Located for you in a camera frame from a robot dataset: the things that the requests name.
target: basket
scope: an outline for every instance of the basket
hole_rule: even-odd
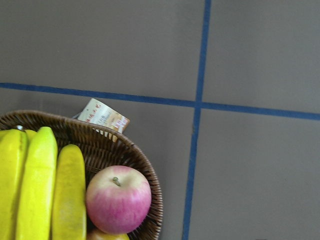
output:
[[[0,116],[0,129],[17,125],[37,131],[51,127],[58,150],[67,144],[80,147],[85,161],[86,185],[100,170],[112,165],[124,165],[140,171],[151,187],[151,207],[147,217],[134,231],[128,233],[131,240],[158,240],[163,219],[163,199],[158,177],[150,161],[131,140],[115,130],[73,118],[37,110],[17,110]],[[93,227],[88,219],[88,231]]]

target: pink apple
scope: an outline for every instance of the pink apple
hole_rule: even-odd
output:
[[[109,234],[127,234],[146,218],[151,188],[138,170],[109,166],[92,178],[85,202],[88,216],[97,228]]]

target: tag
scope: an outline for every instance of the tag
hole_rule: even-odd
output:
[[[119,133],[123,133],[130,122],[128,118],[94,98],[91,98],[80,113],[78,120],[105,126]]]

